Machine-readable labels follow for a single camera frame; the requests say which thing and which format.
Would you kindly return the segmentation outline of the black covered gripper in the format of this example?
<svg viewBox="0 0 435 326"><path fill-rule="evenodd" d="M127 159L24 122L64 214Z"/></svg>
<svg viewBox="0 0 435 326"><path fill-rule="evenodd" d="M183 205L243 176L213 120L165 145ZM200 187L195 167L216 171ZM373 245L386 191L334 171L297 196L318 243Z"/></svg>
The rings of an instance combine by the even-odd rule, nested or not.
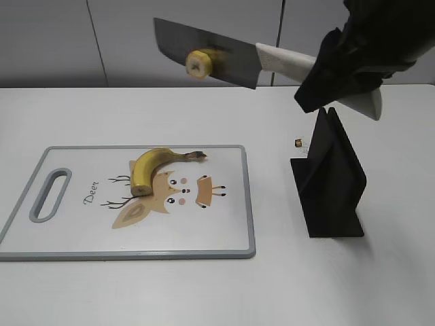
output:
<svg viewBox="0 0 435 326"><path fill-rule="evenodd" d="M294 99L305 113L348 96L378 88L384 79L410 69L416 59L382 55L377 50L343 40L339 29L330 31L322 40L315 61Z"/></svg>

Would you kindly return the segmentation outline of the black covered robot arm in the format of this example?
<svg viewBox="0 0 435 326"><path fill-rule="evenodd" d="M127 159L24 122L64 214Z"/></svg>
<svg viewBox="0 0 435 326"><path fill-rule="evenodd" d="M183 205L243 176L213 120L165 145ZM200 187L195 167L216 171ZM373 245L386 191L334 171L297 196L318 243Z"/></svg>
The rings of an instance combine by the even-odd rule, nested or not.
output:
<svg viewBox="0 0 435 326"><path fill-rule="evenodd" d="M342 29L323 38L294 98L306 113L349 96L371 94L434 47L433 1L345 1Z"/></svg>

